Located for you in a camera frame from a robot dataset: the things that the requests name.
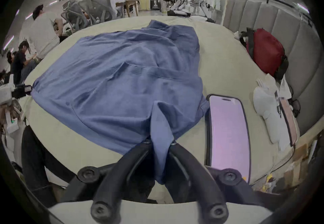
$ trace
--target hair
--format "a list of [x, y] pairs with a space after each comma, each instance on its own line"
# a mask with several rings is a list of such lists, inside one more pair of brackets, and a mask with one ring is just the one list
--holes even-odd
[[2, 70], [2, 72], [0, 72], [0, 79], [4, 79], [6, 74], [6, 70]]
[[28, 44], [28, 41], [27, 40], [24, 40], [20, 43], [19, 45], [19, 50], [21, 50], [23, 47], [26, 47], [26, 48], [29, 48], [29, 44]]
[[33, 19], [35, 20], [38, 16], [39, 16], [39, 13], [41, 10], [43, 10], [44, 8], [44, 5], [41, 4], [41, 5], [38, 5], [35, 10], [33, 11]]

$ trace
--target gray mesh chair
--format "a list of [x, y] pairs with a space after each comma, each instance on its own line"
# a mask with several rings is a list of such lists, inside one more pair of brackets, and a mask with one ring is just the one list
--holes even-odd
[[78, 4], [89, 15], [91, 25], [117, 19], [110, 0], [82, 0]]
[[61, 16], [71, 25], [72, 33], [86, 28], [89, 25], [87, 18], [76, 0], [69, 0], [63, 4], [63, 13]]

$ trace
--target wooden desk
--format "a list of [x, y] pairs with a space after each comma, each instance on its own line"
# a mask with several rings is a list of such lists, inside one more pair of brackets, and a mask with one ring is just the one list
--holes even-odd
[[128, 15], [128, 17], [130, 17], [131, 14], [129, 13], [129, 5], [135, 5], [136, 16], [138, 16], [138, 4], [137, 4], [137, 2], [138, 2], [138, 0], [125, 0], [124, 2], [117, 2], [116, 7], [126, 5], [127, 15]]

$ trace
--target black poster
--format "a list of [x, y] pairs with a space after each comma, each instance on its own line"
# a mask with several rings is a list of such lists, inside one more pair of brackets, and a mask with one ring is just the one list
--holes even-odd
[[151, 0], [151, 11], [154, 10], [160, 10], [161, 4], [158, 2], [158, 0]]

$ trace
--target red backpack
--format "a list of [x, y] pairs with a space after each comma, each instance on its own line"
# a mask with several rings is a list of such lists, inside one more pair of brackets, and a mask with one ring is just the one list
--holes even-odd
[[[248, 37], [247, 43], [243, 40], [245, 36]], [[276, 80], [283, 78], [289, 63], [285, 49], [278, 39], [263, 28], [256, 31], [247, 28], [246, 32], [241, 32], [240, 42], [263, 72], [269, 73]]]

